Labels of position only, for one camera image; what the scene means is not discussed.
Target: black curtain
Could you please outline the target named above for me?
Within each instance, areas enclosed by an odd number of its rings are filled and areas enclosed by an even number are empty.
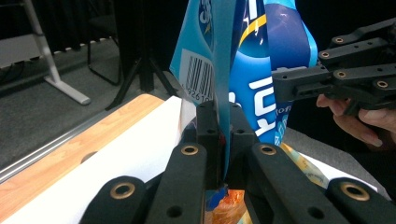
[[[110,1],[92,2],[101,15],[112,13]],[[32,33],[23,7],[13,6],[18,3],[21,1],[0,0],[0,39]],[[78,50],[81,43],[87,43],[88,19],[97,15],[86,0],[33,0],[33,4],[52,52],[66,48]],[[99,37],[100,34],[95,34],[91,39]]]

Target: dark background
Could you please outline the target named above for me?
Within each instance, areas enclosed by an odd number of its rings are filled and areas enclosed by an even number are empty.
[[[0,5],[18,1],[0,0]],[[83,0],[34,0],[35,10],[52,51],[80,49],[86,43],[87,20],[92,16]],[[95,0],[104,14],[111,13],[107,0]],[[150,41],[160,67],[167,70],[172,59],[188,0],[151,1],[148,14]],[[319,50],[328,47],[332,37],[345,35],[360,26],[396,17],[394,0],[297,0],[301,17],[316,39]],[[31,32],[20,7],[0,7],[0,39]],[[332,121],[327,108],[316,108],[316,99],[294,103],[290,113],[291,128],[331,146],[343,148],[349,139]]]

